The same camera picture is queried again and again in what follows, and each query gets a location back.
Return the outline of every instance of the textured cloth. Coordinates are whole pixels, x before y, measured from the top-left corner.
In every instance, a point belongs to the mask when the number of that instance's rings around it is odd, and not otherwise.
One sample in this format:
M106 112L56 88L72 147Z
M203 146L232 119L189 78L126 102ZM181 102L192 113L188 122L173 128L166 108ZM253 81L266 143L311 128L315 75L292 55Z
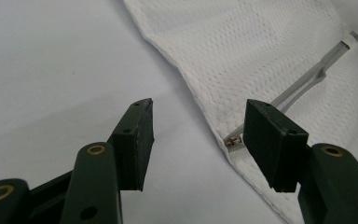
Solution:
M125 0L144 38L178 67L233 167L291 223L296 194L276 193L247 149L223 139L243 123L247 99L271 102L351 30L322 0ZM358 133L358 44L286 113L309 144L348 147Z

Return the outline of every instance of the white fabric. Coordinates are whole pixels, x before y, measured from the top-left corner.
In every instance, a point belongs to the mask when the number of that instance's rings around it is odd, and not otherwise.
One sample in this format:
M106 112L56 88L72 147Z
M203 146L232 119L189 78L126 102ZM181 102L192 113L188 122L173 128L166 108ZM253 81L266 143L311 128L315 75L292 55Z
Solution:
M291 223L302 223L296 194L269 188L246 149L223 144L243 123L246 99L271 102L351 29L328 1L125 0L146 40L182 73L233 167ZM349 147L358 134L358 44L287 115L310 145Z

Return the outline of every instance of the white surface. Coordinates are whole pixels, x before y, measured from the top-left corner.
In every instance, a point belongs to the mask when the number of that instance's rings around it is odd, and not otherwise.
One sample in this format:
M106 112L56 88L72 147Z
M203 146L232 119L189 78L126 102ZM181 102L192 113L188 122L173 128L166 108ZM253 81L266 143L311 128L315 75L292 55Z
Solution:
M0 1L0 179L34 188L151 97L156 142L124 223L283 223L232 172L177 69L121 1Z
M296 195L271 190L247 149L228 153L222 139L243 123L247 99L271 102L348 39L351 29L334 6L327 0L125 3L145 39L179 68L234 168L284 219L301 223ZM351 13L342 11L350 6L339 6L346 19ZM310 145L351 150L358 136L358 43L326 74L287 115L310 133Z

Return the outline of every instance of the metal zipper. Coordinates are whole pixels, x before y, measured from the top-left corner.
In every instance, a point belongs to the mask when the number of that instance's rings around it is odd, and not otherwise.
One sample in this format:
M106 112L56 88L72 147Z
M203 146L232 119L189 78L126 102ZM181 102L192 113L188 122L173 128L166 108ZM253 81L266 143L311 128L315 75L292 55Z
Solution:
M351 35L358 42L358 34L351 32ZM336 61L338 61L338 59L349 49L350 47L347 44L342 41L339 42L306 74L299 78L281 95L275 98L275 100L271 102L271 105L277 107L279 110L285 113L299 97L301 97L305 92L314 87L316 84L322 82L326 78L325 72L327 69L329 69ZM245 147L245 144L242 141L242 134L243 124L224 139L228 152L236 151Z

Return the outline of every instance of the white table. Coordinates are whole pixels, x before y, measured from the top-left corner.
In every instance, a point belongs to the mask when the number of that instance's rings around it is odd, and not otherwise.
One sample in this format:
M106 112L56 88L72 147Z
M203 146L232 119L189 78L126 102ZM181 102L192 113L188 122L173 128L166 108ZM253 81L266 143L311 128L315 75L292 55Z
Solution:
M0 1L0 179L32 189L62 175L149 97L156 141L145 190L122 191L124 223L284 223L228 164L122 1Z

